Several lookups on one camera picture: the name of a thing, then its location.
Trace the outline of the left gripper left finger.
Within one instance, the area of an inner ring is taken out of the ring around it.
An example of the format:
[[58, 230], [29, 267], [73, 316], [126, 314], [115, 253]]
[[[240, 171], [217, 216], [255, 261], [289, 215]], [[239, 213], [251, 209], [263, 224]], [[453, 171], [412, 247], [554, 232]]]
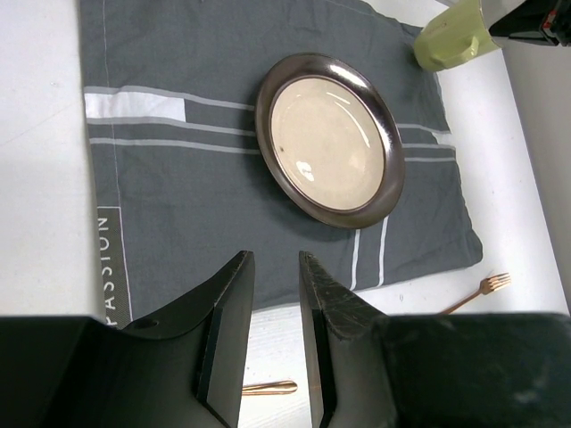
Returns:
[[4, 427], [234, 427], [254, 256], [117, 329], [92, 317], [3, 317]]

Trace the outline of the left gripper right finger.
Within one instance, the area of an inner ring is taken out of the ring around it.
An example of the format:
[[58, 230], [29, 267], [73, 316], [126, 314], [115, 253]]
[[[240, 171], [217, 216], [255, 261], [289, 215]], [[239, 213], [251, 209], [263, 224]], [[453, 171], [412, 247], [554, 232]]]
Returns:
[[316, 427], [567, 427], [570, 319], [388, 316], [299, 255]]

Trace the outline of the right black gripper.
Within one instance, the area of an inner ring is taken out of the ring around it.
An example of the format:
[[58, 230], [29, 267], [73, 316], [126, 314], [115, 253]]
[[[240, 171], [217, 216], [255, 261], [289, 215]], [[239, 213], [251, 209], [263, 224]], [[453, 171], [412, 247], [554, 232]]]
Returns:
[[493, 23], [493, 37], [531, 45], [570, 45], [570, 0], [524, 1]]

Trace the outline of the copper spoon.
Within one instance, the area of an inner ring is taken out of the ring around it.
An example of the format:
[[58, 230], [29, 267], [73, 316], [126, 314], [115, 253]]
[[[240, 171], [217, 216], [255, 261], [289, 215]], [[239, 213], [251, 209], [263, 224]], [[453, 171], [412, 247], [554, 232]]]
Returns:
[[275, 383], [259, 383], [246, 385], [242, 388], [243, 396], [274, 396], [288, 395], [298, 390], [296, 382], [287, 380]]

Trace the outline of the yellow mug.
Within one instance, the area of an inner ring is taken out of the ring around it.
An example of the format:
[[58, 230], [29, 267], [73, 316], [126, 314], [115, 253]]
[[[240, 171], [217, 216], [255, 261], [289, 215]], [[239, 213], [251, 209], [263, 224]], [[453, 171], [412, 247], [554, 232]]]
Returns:
[[431, 72], [458, 67], [500, 48], [484, 22], [478, 0], [458, 1], [434, 17], [413, 45], [418, 65]]

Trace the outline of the round metal plate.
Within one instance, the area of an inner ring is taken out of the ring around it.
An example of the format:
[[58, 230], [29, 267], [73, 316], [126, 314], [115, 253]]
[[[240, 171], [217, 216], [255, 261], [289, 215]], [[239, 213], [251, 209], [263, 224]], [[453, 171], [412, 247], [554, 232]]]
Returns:
[[318, 53], [280, 60], [261, 82], [254, 123], [268, 170], [309, 216], [358, 229], [395, 208], [401, 136], [373, 84], [349, 64]]

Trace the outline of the grey cloth placemat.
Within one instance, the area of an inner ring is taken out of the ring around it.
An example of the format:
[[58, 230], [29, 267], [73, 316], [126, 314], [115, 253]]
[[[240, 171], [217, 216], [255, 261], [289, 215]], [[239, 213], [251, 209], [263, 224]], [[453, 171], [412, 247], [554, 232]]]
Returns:
[[[362, 1], [82, 1], [81, 62], [109, 325], [123, 326], [255, 255], [256, 309], [295, 304], [298, 254], [365, 290], [483, 257], [461, 191], [437, 77], [418, 28]], [[254, 104], [282, 58], [320, 53], [374, 85], [406, 176], [387, 219], [357, 231], [303, 213], [255, 138]]]

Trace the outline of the copper fork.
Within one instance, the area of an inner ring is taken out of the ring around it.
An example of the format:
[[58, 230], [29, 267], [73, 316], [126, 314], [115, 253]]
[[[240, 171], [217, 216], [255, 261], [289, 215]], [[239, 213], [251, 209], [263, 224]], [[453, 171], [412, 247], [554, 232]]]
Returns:
[[453, 304], [447, 309], [441, 311], [440, 314], [449, 315], [455, 312], [456, 310], [460, 309], [461, 307], [467, 305], [470, 301], [480, 296], [485, 296], [493, 292], [497, 292], [501, 288], [509, 286], [510, 284], [511, 284], [511, 276], [509, 273], [502, 273], [495, 276], [486, 277], [480, 282], [479, 287], [475, 292], [471, 293], [466, 298]]

